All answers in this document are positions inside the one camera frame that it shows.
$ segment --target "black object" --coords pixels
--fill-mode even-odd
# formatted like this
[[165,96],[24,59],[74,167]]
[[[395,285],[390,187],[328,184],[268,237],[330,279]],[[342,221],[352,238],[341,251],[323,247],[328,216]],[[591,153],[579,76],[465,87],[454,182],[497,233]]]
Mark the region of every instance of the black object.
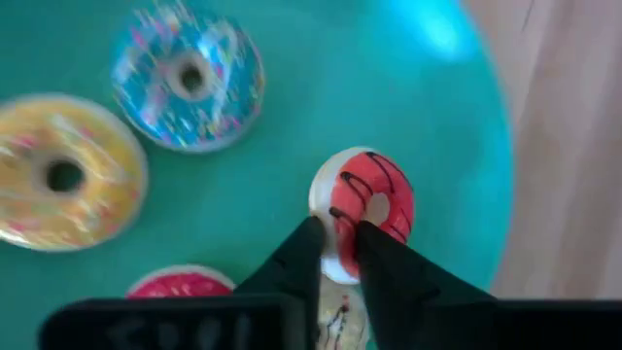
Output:
[[[307,218],[230,297],[94,299],[42,327],[42,350],[311,350],[324,229]],[[622,303],[506,301],[368,222],[357,227],[363,297],[380,350],[619,348]]]

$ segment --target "chocolate drizzle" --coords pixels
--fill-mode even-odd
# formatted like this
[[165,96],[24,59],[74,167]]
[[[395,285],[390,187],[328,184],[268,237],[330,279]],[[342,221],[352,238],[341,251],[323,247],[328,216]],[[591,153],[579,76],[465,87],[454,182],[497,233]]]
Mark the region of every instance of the chocolate drizzle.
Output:
[[385,173],[385,175],[387,175],[387,178],[389,179],[389,185],[391,186],[391,193],[394,193],[396,190],[393,187],[393,180],[391,179],[391,176],[389,175],[389,172],[387,171],[387,168],[382,165],[382,163],[380,162],[380,160],[376,159],[376,158],[380,158],[382,160],[384,160],[385,162],[387,162],[389,165],[391,165],[391,167],[393,169],[395,169],[399,175],[401,175],[401,177],[404,178],[404,180],[406,180],[406,184],[408,184],[408,187],[410,188],[410,190],[412,190],[412,185],[410,185],[410,181],[408,181],[408,178],[406,178],[406,174],[404,174],[403,171],[401,171],[400,168],[397,167],[397,165],[393,164],[392,161],[386,159],[383,156],[378,155],[375,152],[365,152],[365,154],[371,159],[373,160],[376,164],[378,164],[378,166],[380,166],[380,168],[382,169],[382,171]]
[[[396,188],[395,185],[393,183],[393,179],[391,178],[391,174],[389,174],[389,170],[387,170],[386,166],[383,164],[383,162],[386,162],[387,164],[389,164],[393,169],[395,169],[406,181],[406,183],[408,184],[408,187],[410,187],[410,189],[412,190],[412,186],[410,185],[410,182],[408,181],[408,179],[406,178],[406,175],[404,174],[403,171],[401,171],[401,169],[399,169],[397,167],[397,165],[395,165],[394,163],[392,163],[390,160],[386,159],[383,156],[378,155],[375,152],[365,152],[365,155],[368,156],[376,165],[378,165],[378,167],[380,168],[380,170],[382,170],[382,172],[385,174],[385,176],[387,177],[387,180],[389,181],[389,189],[391,190],[391,193],[395,193],[396,192]],[[363,180],[361,177],[349,172],[349,171],[343,171],[339,174],[339,177],[341,177],[341,179],[343,179],[343,181],[346,182],[346,184],[348,184],[348,186],[350,187],[350,189],[352,189],[352,191],[354,191],[354,193],[357,195],[357,197],[361,200],[361,203],[363,204],[363,210],[367,209],[367,202],[364,199],[364,195],[361,193],[361,191],[359,191],[359,189],[354,185],[354,181],[357,181],[358,183],[362,184],[363,186],[365,186],[365,188],[369,191],[370,194],[373,194],[373,189],[371,188],[371,185],[368,184],[365,180]],[[401,214],[404,216],[404,219],[406,220],[406,223],[408,224],[408,230],[412,230],[412,224],[410,223],[410,220],[408,220],[408,216],[406,215],[406,212],[404,211],[403,208],[399,208],[399,210],[401,211]],[[335,219],[340,219],[340,218],[344,218],[346,219],[350,225],[352,225],[352,228],[355,228],[357,226],[357,222],[352,219],[352,217],[350,217],[347,213],[345,213],[343,210],[333,207],[331,206],[330,209],[328,210],[328,212],[335,218]],[[406,235],[402,232],[400,232],[396,227],[394,227],[393,225],[390,225],[390,228],[395,231],[397,233],[397,235],[399,235],[399,237],[401,237],[401,239],[403,240],[403,242],[406,242]]]
[[334,350],[337,350],[337,344],[339,343],[339,339],[341,338],[341,334],[343,333],[343,328],[346,325],[346,321],[348,320],[346,316],[348,315],[348,311],[350,311],[350,307],[347,304],[341,305],[337,309],[337,313],[332,316],[330,321],[327,323],[327,341],[324,343],[324,348],[328,349],[328,342],[330,341],[330,327],[334,325],[335,322],[341,318],[341,325],[339,325],[339,332],[337,333],[337,337],[334,340]]
[[367,210],[367,202],[365,201],[365,198],[363,194],[359,191],[359,189],[357,189],[357,187],[354,186],[354,183],[352,182],[352,180],[356,180],[360,184],[364,185],[365,188],[369,191],[369,194],[373,194],[373,190],[371,189],[371,186],[365,180],[363,180],[362,178],[358,177],[357,175],[349,171],[342,172],[340,176],[343,179],[343,181],[345,181],[346,184],[348,184],[350,189],[352,189],[352,191],[354,191],[354,193],[357,194],[357,197],[361,200],[361,203],[363,204],[363,210]]

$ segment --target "shiny donut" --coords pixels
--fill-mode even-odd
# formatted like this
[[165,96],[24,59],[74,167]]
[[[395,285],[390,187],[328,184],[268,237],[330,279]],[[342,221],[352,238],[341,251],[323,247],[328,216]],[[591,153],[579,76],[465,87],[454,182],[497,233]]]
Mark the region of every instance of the shiny donut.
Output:
[[[72,186],[55,183],[61,166],[78,175]],[[0,108],[1,239],[52,252],[93,246],[136,217],[146,187],[143,150],[103,107],[50,93]]]
[[128,119],[159,145],[217,151],[239,139],[259,114],[263,67],[237,22],[200,5],[137,10],[112,72]]
[[127,292],[128,298],[226,296],[235,284],[219,271],[201,265],[174,265],[148,274]]
[[369,148],[351,148],[331,157],[318,171],[309,208],[328,233],[323,273],[337,283],[359,283],[354,259],[355,227],[368,220],[406,244],[414,220],[414,195],[404,172]]

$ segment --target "donut hole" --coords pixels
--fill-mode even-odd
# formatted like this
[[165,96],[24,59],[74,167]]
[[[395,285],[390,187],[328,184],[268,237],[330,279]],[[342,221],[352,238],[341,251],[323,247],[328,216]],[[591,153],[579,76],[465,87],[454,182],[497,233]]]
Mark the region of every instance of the donut hole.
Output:
[[363,216],[363,220],[380,226],[389,218],[389,212],[391,211],[391,203],[389,198],[384,193],[374,193],[369,202],[367,203],[367,210]]
[[180,81],[182,87],[184,87],[190,95],[195,95],[203,89],[203,74],[201,74],[200,69],[194,64],[187,64],[182,68],[180,72]]
[[55,160],[48,166],[46,173],[46,185],[55,193],[74,192],[84,180],[84,170],[72,159]]

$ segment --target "turquoise table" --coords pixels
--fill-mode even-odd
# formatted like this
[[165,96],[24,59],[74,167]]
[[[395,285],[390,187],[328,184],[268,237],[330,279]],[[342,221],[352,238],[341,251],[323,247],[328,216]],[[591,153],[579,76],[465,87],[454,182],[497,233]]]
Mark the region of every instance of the turquoise table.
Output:
[[[65,91],[121,115],[113,47],[149,1],[4,0],[0,98]],[[136,224],[93,249],[46,254],[0,242],[0,349],[36,347],[46,315],[80,298],[120,297],[142,275],[202,263],[242,281],[307,215],[332,154],[366,145],[415,189],[410,246],[488,288],[512,197],[506,112],[489,58],[454,1],[222,0],[263,57],[260,119],[204,156],[141,138],[150,190]]]

